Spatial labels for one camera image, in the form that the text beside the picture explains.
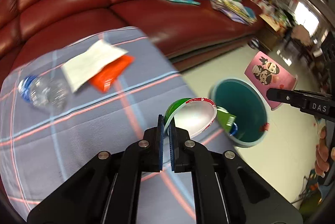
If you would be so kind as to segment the person right hand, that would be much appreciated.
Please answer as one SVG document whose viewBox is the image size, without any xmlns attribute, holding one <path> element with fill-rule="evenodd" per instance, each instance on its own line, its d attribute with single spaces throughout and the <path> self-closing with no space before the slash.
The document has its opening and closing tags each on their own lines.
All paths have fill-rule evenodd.
<svg viewBox="0 0 335 224">
<path fill-rule="evenodd" d="M 318 176 L 325 177 L 325 173 L 328 172 L 330 165 L 328 162 L 329 157 L 334 161 L 334 148 L 329 156 L 329 149 L 325 143 L 326 138 L 326 126 L 324 126 L 320 132 L 320 139 L 318 145 L 316 145 L 316 161 L 314 163 L 314 169 Z"/>
</svg>

